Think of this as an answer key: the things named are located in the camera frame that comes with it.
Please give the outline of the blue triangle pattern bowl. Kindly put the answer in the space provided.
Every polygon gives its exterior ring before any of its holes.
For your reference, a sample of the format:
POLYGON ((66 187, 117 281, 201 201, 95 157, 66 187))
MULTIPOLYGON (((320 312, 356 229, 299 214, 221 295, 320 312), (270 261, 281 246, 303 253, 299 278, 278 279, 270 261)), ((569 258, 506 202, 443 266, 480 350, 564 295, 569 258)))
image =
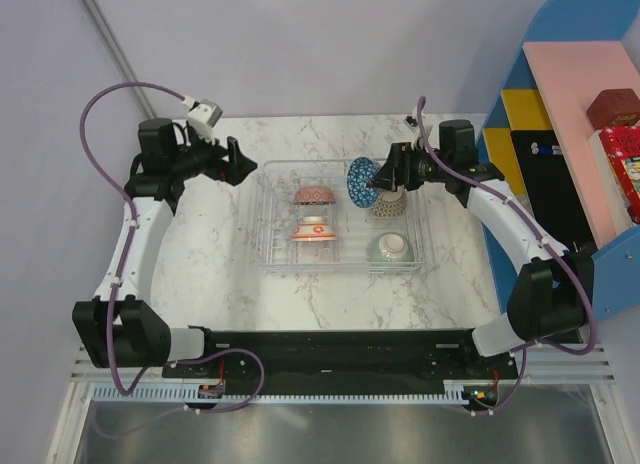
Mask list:
POLYGON ((347 191, 357 207, 371 208, 376 203, 380 190, 368 184, 379 170, 380 164, 367 157, 358 157, 350 164, 346 177, 347 191))

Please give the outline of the brown lattice pattern bowl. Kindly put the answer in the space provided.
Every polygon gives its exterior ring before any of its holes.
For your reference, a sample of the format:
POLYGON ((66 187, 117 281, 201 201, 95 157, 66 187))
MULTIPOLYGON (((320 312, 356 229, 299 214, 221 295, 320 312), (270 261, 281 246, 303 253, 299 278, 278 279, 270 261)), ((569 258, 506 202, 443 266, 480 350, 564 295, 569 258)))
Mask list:
POLYGON ((377 217, 395 218, 404 213, 406 203, 406 193, 403 190, 383 191, 371 210, 377 217))

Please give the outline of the pale green glazed bowl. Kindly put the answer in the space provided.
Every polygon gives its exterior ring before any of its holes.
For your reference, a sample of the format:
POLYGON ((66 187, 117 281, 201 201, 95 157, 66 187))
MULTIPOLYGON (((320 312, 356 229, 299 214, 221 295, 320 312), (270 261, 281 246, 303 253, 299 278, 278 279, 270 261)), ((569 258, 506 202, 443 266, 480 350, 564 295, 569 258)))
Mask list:
POLYGON ((368 246, 370 262, 407 263, 414 261, 414 253, 408 240, 396 232, 386 232, 374 238, 368 246))

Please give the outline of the red floral pattern bowl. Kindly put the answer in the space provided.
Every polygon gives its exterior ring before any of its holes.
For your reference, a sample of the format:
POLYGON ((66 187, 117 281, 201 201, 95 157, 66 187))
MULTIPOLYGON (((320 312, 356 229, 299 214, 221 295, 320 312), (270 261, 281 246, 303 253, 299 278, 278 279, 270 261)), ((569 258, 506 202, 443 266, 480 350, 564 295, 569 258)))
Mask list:
POLYGON ((307 185, 296 191, 293 203, 299 206, 333 205, 336 203, 336 197, 328 186, 307 185))

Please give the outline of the orange white floral bowl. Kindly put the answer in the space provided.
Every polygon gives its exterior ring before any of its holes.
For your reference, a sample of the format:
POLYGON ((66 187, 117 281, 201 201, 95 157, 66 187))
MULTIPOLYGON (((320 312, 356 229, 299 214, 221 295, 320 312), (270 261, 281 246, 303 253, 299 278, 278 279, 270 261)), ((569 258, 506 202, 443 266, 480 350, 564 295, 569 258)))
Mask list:
POLYGON ((332 225, 323 216, 301 218, 291 235, 291 240, 294 242, 325 242, 336 239, 332 225))

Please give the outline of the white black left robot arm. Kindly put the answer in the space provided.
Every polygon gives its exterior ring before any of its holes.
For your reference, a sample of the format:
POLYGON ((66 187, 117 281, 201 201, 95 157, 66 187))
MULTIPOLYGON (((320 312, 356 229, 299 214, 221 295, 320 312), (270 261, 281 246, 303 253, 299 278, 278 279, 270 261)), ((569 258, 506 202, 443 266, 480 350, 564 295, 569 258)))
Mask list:
POLYGON ((153 274, 186 181, 204 175, 237 186, 257 165, 235 137, 207 142, 191 125, 168 118, 140 123, 138 140, 140 152, 122 189, 124 218, 114 255, 93 297, 75 304, 72 321, 97 368, 184 360, 196 376, 208 377, 218 369, 218 351, 205 344, 203 328, 172 329, 152 309, 153 274))

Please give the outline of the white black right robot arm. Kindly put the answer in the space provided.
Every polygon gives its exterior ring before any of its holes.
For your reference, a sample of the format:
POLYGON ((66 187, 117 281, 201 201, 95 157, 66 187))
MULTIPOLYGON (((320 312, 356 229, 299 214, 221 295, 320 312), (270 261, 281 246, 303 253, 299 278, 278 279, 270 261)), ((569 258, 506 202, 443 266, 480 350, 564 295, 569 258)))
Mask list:
POLYGON ((444 185, 490 231, 517 273, 505 312, 473 329, 458 352, 460 370, 481 377, 494 356, 537 343, 576 356, 590 353, 597 343, 590 255, 553 238, 516 199, 501 171, 480 161, 469 121, 441 122, 437 148, 424 123, 417 127, 413 141, 392 144, 384 164, 365 173, 364 187, 381 192, 444 185))

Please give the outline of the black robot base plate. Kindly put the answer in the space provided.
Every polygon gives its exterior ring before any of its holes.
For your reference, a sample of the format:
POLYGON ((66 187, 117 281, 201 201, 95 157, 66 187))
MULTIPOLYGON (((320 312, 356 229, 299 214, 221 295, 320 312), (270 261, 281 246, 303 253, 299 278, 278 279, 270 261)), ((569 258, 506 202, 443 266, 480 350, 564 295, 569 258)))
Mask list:
POLYGON ((436 391, 447 380, 514 379, 502 354, 481 358, 468 330, 206 331, 211 363, 166 365, 165 378, 223 378, 233 390, 436 391))

